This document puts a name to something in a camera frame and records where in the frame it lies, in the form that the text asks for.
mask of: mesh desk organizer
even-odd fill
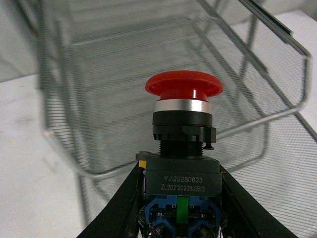
[[[153,75],[220,78],[211,99],[221,164],[298,237],[317,232],[317,136],[299,114],[309,53],[251,0],[48,1],[39,5],[45,134],[77,171],[87,224],[139,151],[157,151]]]

